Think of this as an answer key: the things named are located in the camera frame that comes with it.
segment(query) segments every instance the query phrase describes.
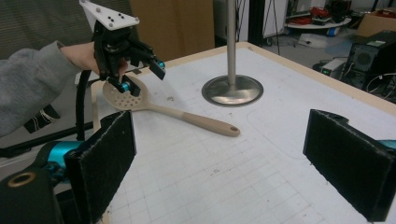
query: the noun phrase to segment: metal base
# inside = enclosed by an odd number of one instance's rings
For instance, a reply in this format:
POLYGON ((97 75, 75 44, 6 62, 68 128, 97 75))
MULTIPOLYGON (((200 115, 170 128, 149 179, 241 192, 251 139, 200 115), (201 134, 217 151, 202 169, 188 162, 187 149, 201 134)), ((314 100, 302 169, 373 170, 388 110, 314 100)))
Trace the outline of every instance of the metal base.
POLYGON ((262 97, 264 88, 254 78, 235 76, 235 85, 229 85, 228 76, 215 77, 202 88, 202 95, 211 104, 223 106, 249 105, 262 97))

